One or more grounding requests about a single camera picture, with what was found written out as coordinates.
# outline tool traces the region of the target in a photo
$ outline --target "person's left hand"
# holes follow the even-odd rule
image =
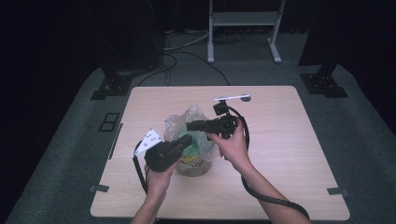
[[[148,196],[164,199],[166,190],[171,182],[172,173],[180,161],[176,161],[164,172],[155,172],[145,166],[147,174],[146,182],[148,184]]]

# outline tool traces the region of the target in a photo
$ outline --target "wooden table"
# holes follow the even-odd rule
[[[250,130],[249,155],[253,164],[291,201],[302,205],[312,220],[349,218],[332,171],[297,91],[289,86],[238,87],[138,87],[131,92],[122,128],[111,160],[106,163],[91,213],[95,217],[133,217],[145,199],[133,163],[134,147],[149,128],[163,135],[164,121],[198,105],[214,119],[217,96],[251,95],[250,102],[227,104],[246,118]],[[139,156],[143,169],[144,155]],[[240,175],[228,161],[213,160],[199,177],[174,171],[167,196],[158,214],[174,219],[268,219],[256,199],[243,188]]]

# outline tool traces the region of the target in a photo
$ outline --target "white device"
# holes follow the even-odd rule
[[[249,94],[242,94],[238,96],[220,96],[214,97],[213,101],[223,101],[223,100],[231,100],[231,99],[241,99],[243,102],[249,102],[251,97]]]
[[[137,150],[134,152],[134,154],[136,156],[138,156],[141,153],[156,146],[162,140],[163,139],[160,137],[160,135],[158,133],[156,133],[153,129],[149,129],[145,135],[145,138],[143,138],[142,142],[140,143],[140,146],[137,148]]]

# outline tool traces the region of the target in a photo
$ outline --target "dark background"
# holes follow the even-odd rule
[[[274,10],[278,1],[215,1]],[[0,6],[0,222],[18,200],[80,86],[98,67],[155,65],[163,30],[207,27],[206,1],[5,0]],[[396,20],[391,1],[288,1],[280,32],[309,32],[300,65],[330,55],[396,132]]]

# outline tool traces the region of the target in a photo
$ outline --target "person's right hand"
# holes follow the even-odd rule
[[[237,121],[237,127],[229,139],[223,139],[215,133],[208,133],[207,136],[219,146],[220,156],[225,156],[238,172],[251,165],[244,135],[244,125],[240,119]]]

